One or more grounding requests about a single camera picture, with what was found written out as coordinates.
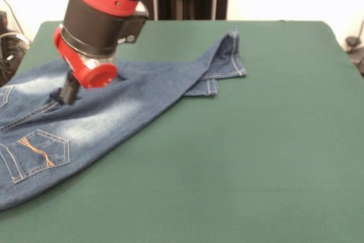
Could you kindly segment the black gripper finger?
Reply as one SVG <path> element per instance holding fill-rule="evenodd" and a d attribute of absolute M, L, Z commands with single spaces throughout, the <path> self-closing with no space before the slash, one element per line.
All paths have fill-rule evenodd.
<path fill-rule="evenodd" d="M 74 76 L 73 71 L 69 71 L 65 80 L 65 84 L 61 89 L 61 99 L 65 105 L 73 105 L 77 99 L 80 83 Z"/>

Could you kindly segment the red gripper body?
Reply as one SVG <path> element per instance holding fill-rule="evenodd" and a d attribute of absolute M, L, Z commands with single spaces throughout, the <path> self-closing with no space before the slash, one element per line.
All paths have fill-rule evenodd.
<path fill-rule="evenodd" d="M 117 67 L 113 63 L 114 55 L 88 57 L 79 53 L 65 42 L 61 34 L 63 30 L 63 25 L 57 27 L 53 41 L 77 82 L 86 89 L 103 88 L 110 84 L 118 73 Z"/>

